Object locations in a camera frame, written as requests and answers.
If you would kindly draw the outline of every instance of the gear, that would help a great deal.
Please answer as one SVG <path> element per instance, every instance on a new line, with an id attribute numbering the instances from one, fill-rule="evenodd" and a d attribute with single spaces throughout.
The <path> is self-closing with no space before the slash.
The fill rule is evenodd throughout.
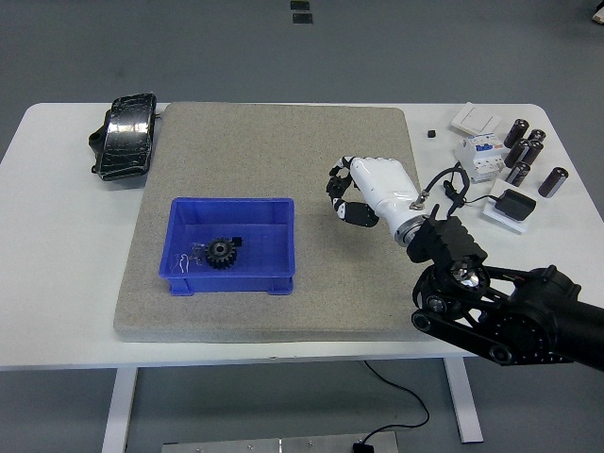
<path id="1" fill-rule="evenodd" d="M 214 269 L 227 269 L 237 259 L 235 243 L 227 238 L 217 238 L 206 247 L 206 260 Z"/>

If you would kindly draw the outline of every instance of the floor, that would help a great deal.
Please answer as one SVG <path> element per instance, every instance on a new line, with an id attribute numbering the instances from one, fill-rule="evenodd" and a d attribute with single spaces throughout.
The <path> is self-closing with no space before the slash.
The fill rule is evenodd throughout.
<path id="1" fill-rule="evenodd" d="M 293 25 L 285 0 L 3 0 L 0 157 L 33 104 L 134 92 L 160 102 L 531 103 L 547 112 L 603 214 L 597 3 L 310 0 L 314 24 Z M 401 452 L 604 449 L 604 374 L 466 365 L 483 444 L 460 443 L 441 361 L 375 363 L 430 409 L 426 426 L 397 432 Z M 100 451 L 114 375 L 0 373 L 0 451 Z M 416 402 L 358 362 L 142 369 L 127 451 L 418 418 Z"/>

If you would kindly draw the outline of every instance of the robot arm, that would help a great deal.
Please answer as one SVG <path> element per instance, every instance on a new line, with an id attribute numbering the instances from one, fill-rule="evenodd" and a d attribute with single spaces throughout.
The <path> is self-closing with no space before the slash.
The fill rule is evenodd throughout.
<path id="1" fill-rule="evenodd" d="M 343 169 L 348 175 L 338 176 Z M 342 220 L 372 227 L 384 217 L 411 261 L 433 262 L 413 290 L 411 321 L 419 330 L 501 365 L 578 361 L 604 371 L 604 310 L 579 302 L 579 285 L 553 265 L 529 272 L 483 265 L 487 254 L 450 215 L 466 179 L 446 220 L 436 220 L 438 205 L 427 216 L 429 190 L 453 171 L 463 176 L 448 169 L 418 195 L 394 159 L 342 158 L 327 192 Z M 342 199 L 353 182 L 366 204 Z M 493 288 L 497 279 L 512 282 L 512 294 Z"/>

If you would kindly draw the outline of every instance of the black charger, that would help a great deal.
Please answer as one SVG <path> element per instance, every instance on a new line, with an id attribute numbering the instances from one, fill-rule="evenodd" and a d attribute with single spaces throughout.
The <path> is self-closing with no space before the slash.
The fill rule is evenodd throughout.
<path id="1" fill-rule="evenodd" d="M 512 189 L 508 189 L 501 194 L 495 203 L 496 210 L 518 222 L 522 222 L 529 217 L 536 206 L 537 202 L 535 200 Z"/>

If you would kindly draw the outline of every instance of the black cable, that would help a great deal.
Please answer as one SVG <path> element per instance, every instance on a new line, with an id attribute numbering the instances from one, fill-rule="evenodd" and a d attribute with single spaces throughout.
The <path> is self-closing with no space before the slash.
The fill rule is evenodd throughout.
<path id="1" fill-rule="evenodd" d="M 476 200 L 472 200 L 472 201 L 463 200 L 463 204 L 464 205 L 469 205 L 470 203 L 475 203 L 475 202 L 477 202 L 479 200 L 482 200 L 483 198 L 491 198 L 494 201 L 499 201 L 499 198 L 497 196 L 494 196 L 494 195 L 483 195 L 483 196 L 479 196 Z"/>
<path id="2" fill-rule="evenodd" d="M 425 425 L 429 421 L 429 419 L 430 419 L 430 412 L 429 412 L 428 408 L 426 407 L 426 404 L 424 403 L 424 401 L 422 400 L 422 398 L 420 398 L 415 392 L 409 390 L 408 388 L 403 387 L 402 385 L 395 384 L 394 382 L 391 382 L 387 378 L 383 377 L 380 373 L 378 373 L 376 370 L 374 370 L 367 361 L 363 361 L 363 362 L 365 363 L 365 365 L 367 365 L 367 368 L 369 368 L 371 370 L 371 372 L 374 375 L 376 375 L 379 378 L 379 380 L 381 380 L 382 382 L 385 382 L 388 385 L 392 385 L 393 387 L 395 387 L 398 390 L 402 390 L 404 392 L 407 392 L 408 394 L 413 395 L 413 397 L 415 397 L 415 399 L 417 399 L 417 401 L 419 401 L 419 404 L 422 406 L 422 408 L 426 412 L 426 420 L 424 420 L 422 423 L 418 423 L 416 425 L 403 425 L 403 424 L 398 424 L 397 423 L 397 424 L 386 425 L 386 426 L 380 427 L 378 429 L 374 429 L 373 431 L 371 431 L 369 434 L 367 434 L 365 436 L 365 438 L 361 442 L 362 444 L 365 444 L 367 442 L 367 440 L 369 440 L 369 438 L 371 436 L 373 436 L 374 434 L 378 434 L 379 432 L 384 431 L 386 429 L 390 429 L 390 428 L 419 428 L 419 427 L 422 427 L 423 425 Z"/>
<path id="3" fill-rule="evenodd" d="M 466 171 L 463 170 L 463 168 L 461 166 L 458 166 L 458 164 L 456 163 L 454 167 L 447 168 L 446 170 L 443 170 L 441 173 L 439 173 L 437 176 L 435 176 L 424 189 L 424 192 L 429 193 L 432 190 L 432 187 L 434 187 L 434 184 L 436 184 L 443 176 L 448 175 L 449 173 L 450 174 L 459 173 L 461 175 L 461 181 L 463 182 L 463 189 L 461 189 L 461 192 L 459 192 L 457 197 L 453 200 L 453 204 L 451 205 L 451 208 L 449 208 L 449 211 L 446 213 L 447 219 L 449 217 L 451 217 L 451 215 L 457 208 L 460 208 L 461 206 L 463 206 L 463 199 L 465 198 L 465 195 L 467 194 L 468 190 L 470 189 L 470 177 L 468 176 Z"/>
<path id="4" fill-rule="evenodd" d="M 461 162 L 457 161 L 455 162 L 455 165 L 453 165 L 453 168 L 461 168 Z M 451 178 L 449 179 L 449 182 L 453 182 L 453 177 L 455 176 L 454 173 L 451 174 Z"/>

